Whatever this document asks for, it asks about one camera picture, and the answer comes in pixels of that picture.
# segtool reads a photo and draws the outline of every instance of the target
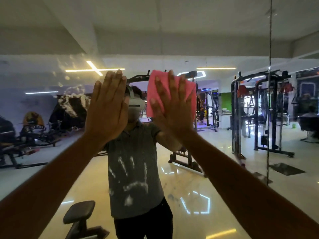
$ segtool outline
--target black office chair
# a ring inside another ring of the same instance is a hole
[[[319,117],[299,117],[301,130],[307,131],[307,137],[301,139],[303,142],[319,143]]]
[[[91,217],[94,207],[95,201],[93,200],[82,201],[70,207],[63,218],[63,223],[73,223],[73,225],[65,239],[81,239],[93,236],[98,239],[104,239],[110,234],[101,226],[87,228],[86,220]]]

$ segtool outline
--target black floor mat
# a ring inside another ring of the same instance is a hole
[[[287,165],[285,163],[276,163],[274,165],[269,165],[273,170],[284,174],[286,176],[295,175],[295,174],[302,174],[305,173],[305,171],[301,169],[297,169],[293,166]]]
[[[258,172],[254,172],[253,176],[255,176],[257,179],[261,180],[262,182],[264,182],[265,184],[267,183],[267,177],[265,175],[262,175]]]

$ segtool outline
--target pink cloth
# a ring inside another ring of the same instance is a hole
[[[148,81],[148,86],[147,86],[146,115],[148,117],[153,117],[153,110],[152,110],[151,103],[150,103],[150,100],[152,98],[159,102],[159,104],[161,106],[161,109],[162,109],[162,112],[164,112],[163,103],[162,103],[162,101],[160,99],[160,96],[157,93],[156,86],[155,86],[155,77],[156,76],[158,76],[160,78],[164,88],[166,88],[168,96],[171,98],[171,93],[169,91],[169,86],[168,86],[168,72],[153,70],[151,75],[150,75],[150,79]],[[179,76],[175,76],[175,82],[176,82],[177,86],[179,86],[179,80],[180,80],[180,77]],[[186,80],[185,89],[186,89],[185,100],[190,95],[192,90],[194,91],[193,95],[192,95],[192,104],[191,105],[192,105],[192,113],[193,113],[193,116],[194,116],[193,118],[195,119],[195,116],[196,116],[196,84]]]

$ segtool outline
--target person's right hand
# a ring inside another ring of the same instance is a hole
[[[151,99],[151,106],[154,113],[153,121],[162,131],[171,133],[179,140],[193,129],[193,117],[191,112],[192,93],[185,99],[185,76],[181,76],[179,88],[177,88],[174,73],[172,70],[168,73],[169,89],[171,100],[169,99],[166,89],[163,87],[158,77],[155,78],[157,93],[159,94],[164,106],[162,113],[160,104]]]
[[[86,116],[85,136],[105,145],[124,130],[127,124],[129,97],[124,99],[126,77],[122,71],[108,71],[103,84],[94,85]]]

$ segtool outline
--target black pants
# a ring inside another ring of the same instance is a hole
[[[173,238],[173,214],[165,199],[149,212],[132,218],[114,219],[118,239]]]

